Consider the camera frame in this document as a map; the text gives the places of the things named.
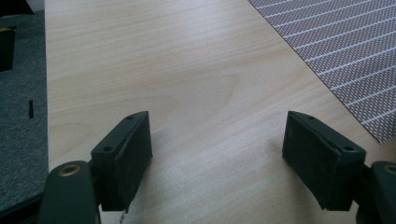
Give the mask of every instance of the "brass insert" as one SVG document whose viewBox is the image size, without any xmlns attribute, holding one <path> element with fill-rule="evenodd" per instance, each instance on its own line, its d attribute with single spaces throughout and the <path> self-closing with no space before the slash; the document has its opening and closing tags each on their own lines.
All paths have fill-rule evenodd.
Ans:
<svg viewBox="0 0 396 224">
<path fill-rule="evenodd" d="M 396 175 L 396 165 L 388 164 L 385 166 L 385 170 L 393 175 Z"/>
<path fill-rule="evenodd" d="M 71 164 L 65 166 L 61 171 L 59 171 L 59 176 L 69 176 L 77 173 L 80 170 L 79 165 Z"/>
</svg>

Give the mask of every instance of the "wood grain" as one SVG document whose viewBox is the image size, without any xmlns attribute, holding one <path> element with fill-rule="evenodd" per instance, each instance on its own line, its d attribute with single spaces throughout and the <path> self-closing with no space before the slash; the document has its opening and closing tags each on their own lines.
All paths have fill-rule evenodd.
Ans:
<svg viewBox="0 0 396 224">
<path fill-rule="evenodd" d="M 289 110 L 396 161 L 245 0 L 46 2 L 50 168 L 90 159 L 150 113 L 153 160 L 104 223 L 354 223 L 321 211 L 281 158 Z"/>
</svg>

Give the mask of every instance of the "dark gray surface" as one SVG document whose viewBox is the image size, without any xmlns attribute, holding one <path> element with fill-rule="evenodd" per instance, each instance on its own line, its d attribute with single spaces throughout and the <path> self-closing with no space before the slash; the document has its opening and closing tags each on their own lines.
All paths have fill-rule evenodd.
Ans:
<svg viewBox="0 0 396 224">
<path fill-rule="evenodd" d="M 41 193 L 49 169 L 44 11 L 0 20 L 14 25 L 14 67 L 0 73 L 0 212 Z"/>
</svg>

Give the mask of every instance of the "black object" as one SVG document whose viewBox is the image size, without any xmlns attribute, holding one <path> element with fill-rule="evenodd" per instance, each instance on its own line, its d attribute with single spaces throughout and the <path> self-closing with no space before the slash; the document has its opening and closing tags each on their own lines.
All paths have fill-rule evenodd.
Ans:
<svg viewBox="0 0 396 224">
<path fill-rule="evenodd" d="M 92 151 L 92 160 L 53 169 L 38 223 L 100 223 L 104 211 L 128 210 L 152 158 L 149 112 L 123 119 Z"/>
<path fill-rule="evenodd" d="M 29 119 L 32 119 L 35 117 L 35 110 L 33 109 L 33 101 L 29 101 Z"/>
<path fill-rule="evenodd" d="M 0 214 L 1 224 L 23 223 L 30 224 L 37 221 L 38 210 L 41 204 L 42 194 L 36 195 L 25 202 L 16 204 Z"/>
<path fill-rule="evenodd" d="M 47 178 L 38 223 L 95 224 L 99 220 L 90 165 L 70 161 L 53 169 Z"/>
<path fill-rule="evenodd" d="M 91 152 L 103 211 L 128 210 L 152 157 L 149 112 L 126 117 Z"/>
<path fill-rule="evenodd" d="M 26 0 L 2 0 L 0 1 L 0 17 L 6 15 L 35 14 Z"/>
<path fill-rule="evenodd" d="M 15 31 L 16 27 L 0 28 L 0 72 L 12 69 Z"/>
<path fill-rule="evenodd" d="M 320 207 L 347 211 L 360 205 L 358 223 L 396 223 L 396 164 L 364 165 L 366 151 L 320 120 L 290 111 L 283 158 Z"/>
</svg>

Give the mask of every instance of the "wooden table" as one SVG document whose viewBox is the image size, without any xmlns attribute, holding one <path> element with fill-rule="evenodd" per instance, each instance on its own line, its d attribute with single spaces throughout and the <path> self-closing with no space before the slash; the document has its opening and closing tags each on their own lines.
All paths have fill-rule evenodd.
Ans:
<svg viewBox="0 0 396 224">
<path fill-rule="evenodd" d="M 282 160 L 289 110 L 396 161 L 247 0 L 46 2 L 50 168 L 148 110 L 151 165 L 104 223 L 355 223 Z"/>
</svg>

